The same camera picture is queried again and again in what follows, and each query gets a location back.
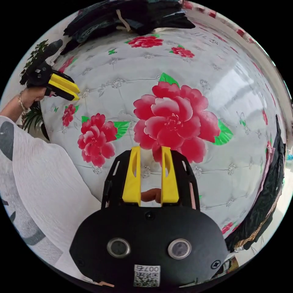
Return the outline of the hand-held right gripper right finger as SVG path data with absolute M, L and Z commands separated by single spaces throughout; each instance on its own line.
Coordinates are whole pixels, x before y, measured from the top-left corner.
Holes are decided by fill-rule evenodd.
M 171 149 L 162 146 L 161 205 L 177 204 L 179 192 Z

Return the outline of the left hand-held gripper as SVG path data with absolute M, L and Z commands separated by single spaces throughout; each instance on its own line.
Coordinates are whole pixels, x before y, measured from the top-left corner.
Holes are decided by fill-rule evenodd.
M 51 91 L 65 100 L 79 100 L 79 87 L 68 75 L 54 70 L 46 61 L 34 62 L 26 70 L 26 85 L 30 87 L 45 87 L 46 94 Z

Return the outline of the person's left hand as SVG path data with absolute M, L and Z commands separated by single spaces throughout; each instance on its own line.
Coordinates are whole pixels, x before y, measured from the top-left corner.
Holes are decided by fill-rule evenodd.
M 21 94 L 21 102 L 24 108 L 28 109 L 35 101 L 42 100 L 45 96 L 52 96 L 55 92 L 51 91 L 47 93 L 45 87 L 31 87 L 23 90 Z

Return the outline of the person's right hand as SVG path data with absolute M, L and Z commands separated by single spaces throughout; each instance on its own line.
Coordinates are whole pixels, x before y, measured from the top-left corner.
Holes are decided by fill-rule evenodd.
M 161 189 L 153 188 L 141 193 L 142 202 L 151 202 L 155 201 L 156 203 L 161 203 Z

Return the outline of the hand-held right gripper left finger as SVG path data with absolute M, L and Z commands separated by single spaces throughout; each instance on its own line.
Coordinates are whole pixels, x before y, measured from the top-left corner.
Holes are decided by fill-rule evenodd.
M 141 159 L 139 146 L 131 148 L 122 200 L 126 204 L 141 204 Z

